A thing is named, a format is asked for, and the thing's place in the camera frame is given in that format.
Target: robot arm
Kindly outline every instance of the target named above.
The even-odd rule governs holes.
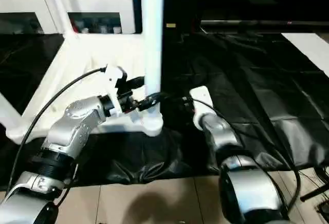
[[[41,150],[33,156],[0,206],[0,223],[54,223],[58,198],[76,167],[75,159],[90,132],[106,120],[110,99],[90,97],[69,105],[49,130]]]
[[[193,89],[195,99],[212,106],[208,89]],[[220,171],[222,211],[233,224],[290,223],[279,189],[246,151],[230,124],[204,104],[194,102],[194,124],[206,136]]]

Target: wire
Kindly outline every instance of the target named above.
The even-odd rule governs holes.
[[[68,186],[67,186],[67,188],[66,188],[66,191],[65,191],[63,197],[62,197],[61,200],[57,203],[57,207],[58,207],[58,208],[59,208],[60,205],[64,202],[64,200],[66,199],[68,193],[70,192],[70,190],[71,190],[71,188],[72,188],[72,186],[73,186],[74,180],[76,179],[76,175],[77,175],[78,167],[79,167],[79,165],[77,164],[77,165],[76,165],[76,169],[75,169],[75,171],[74,171],[74,173],[73,173],[73,175],[72,175],[71,181],[70,181],[70,183],[68,184]]]
[[[72,85],[74,85],[75,83],[77,83],[79,80],[93,74],[93,73],[96,73],[96,72],[105,72],[106,70],[106,67],[102,67],[102,68],[98,68],[98,69],[95,69],[95,70],[92,70],[92,71],[89,71],[83,75],[81,75],[80,77],[74,79],[73,81],[71,81],[70,83],[68,83],[67,85],[65,85],[60,91],[58,91],[48,102],[47,104],[40,110],[40,112],[36,115],[36,117],[33,119],[31,125],[29,126],[26,134],[24,135],[23,139],[22,139],[22,142],[21,142],[21,145],[17,151],[17,154],[16,154],[16,157],[15,157],[15,160],[14,160],[14,164],[12,166],[12,170],[11,170],[11,173],[10,173],[10,178],[9,178],[9,182],[8,182],[8,186],[7,186],[7,190],[6,190],[6,196],[8,195],[10,189],[11,189],[11,186],[12,186],[12,181],[13,181],[13,178],[14,178],[14,175],[15,175],[15,171],[16,171],[16,168],[17,168],[17,162],[19,160],[19,157],[21,155],[21,152],[22,152],[22,148],[24,146],[24,144],[26,143],[29,135],[31,134],[35,124],[37,123],[37,121],[39,120],[39,118],[41,117],[41,115],[44,113],[44,111],[54,102],[54,100],[56,98],[58,98],[64,91],[66,91],[68,88],[70,88]]]
[[[219,112],[216,108],[212,107],[211,105],[209,105],[208,103],[206,103],[206,102],[204,102],[204,101],[201,101],[201,100],[198,100],[198,99],[194,99],[194,98],[192,98],[192,97],[183,97],[182,99],[183,99],[185,102],[187,102],[187,101],[188,101],[188,102],[193,102],[193,101],[195,101],[195,102],[202,103],[203,105],[205,105],[205,106],[207,106],[208,108],[210,108],[211,110],[213,110],[213,111],[214,111],[219,117],[225,119],[224,115],[223,115],[221,112]],[[244,135],[246,134],[245,132],[243,132],[243,131],[239,130],[238,128],[236,128],[234,125],[232,125],[232,124],[231,124],[230,122],[228,122],[227,120],[226,120],[226,122],[232,127],[232,129],[235,131],[235,133],[236,133],[238,136],[240,136],[240,134],[244,134]],[[271,144],[271,143],[269,143],[269,142],[267,142],[267,144],[269,144],[274,150],[276,150],[276,152],[279,154],[279,156],[282,157],[282,158],[284,159],[285,163],[286,163],[286,164],[289,166],[289,168],[294,172],[295,177],[296,177],[296,189],[295,189],[295,193],[294,193],[293,197],[291,198],[291,200],[290,200],[290,202],[289,202],[289,204],[288,204],[288,206],[287,206],[287,213],[289,213],[289,212],[292,210],[293,206],[295,205],[295,203],[296,203],[296,201],[297,201],[297,198],[298,198],[298,196],[299,196],[299,194],[300,194],[300,189],[301,189],[301,178],[300,178],[300,175],[299,175],[299,173],[298,173],[298,170],[297,170],[296,166],[295,166],[294,163],[293,163],[293,160],[292,160],[291,156],[287,153],[288,158],[286,158],[286,156],[284,156],[284,154],[286,154],[285,151],[282,151],[281,149],[277,148],[275,145],[273,145],[273,144]]]

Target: beige floor tile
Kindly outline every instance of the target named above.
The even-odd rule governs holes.
[[[0,202],[5,199],[6,192],[0,192]]]
[[[218,188],[218,176],[196,177],[195,186],[204,224],[229,224],[225,219]]]
[[[278,187],[280,188],[285,201],[288,203],[291,200],[291,193],[288,190],[287,186],[283,182],[279,172],[270,172],[270,176],[273,180],[277,183]],[[299,209],[297,206],[294,206],[289,213],[289,218],[294,224],[305,224]]]
[[[193,178],[101,187],[97,223],[201,224]]]
[[[302,170],[301,172],[312,176],[311,170]],[[296,188],[296,178],[293,172],[279,172],[280,176],[289,190],[290,195],[293,195]],[[320,182],[316,178],[312,178],[315,183],[320,185]],[[301,175],[301,193],[300,196],[314,190],[317,186],[311,182],[309,179]],[[296,207],[301,214],[301,217],[306,224],[322,224],[320,215],[316,212],[316,206],[324,200],[322,196],[312,198],[306,202],[301,202],[298,198],[296,202]]]
[[[99,193],[100,186],[72,188],[60,206],[56,224],[95,224]]]

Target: black plastic sheet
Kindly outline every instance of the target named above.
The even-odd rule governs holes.
[[[288,169],[273,146],[290,152],[299,169],[329,164],[329,79],[280,34],[194,34],[179,43],[165,38],[162,91],[185,96],[201,85],[226,119],[249,134],[241,139],[264,168]],[[164,102],[161,112],[164,129],[157,137],[90,136],[79,158],[76,185],[216,174],[190,108]],[[26,145],[19,171],[42,142]],[[17,146],[5,138],[0,144],[0,184],[5,184]]]

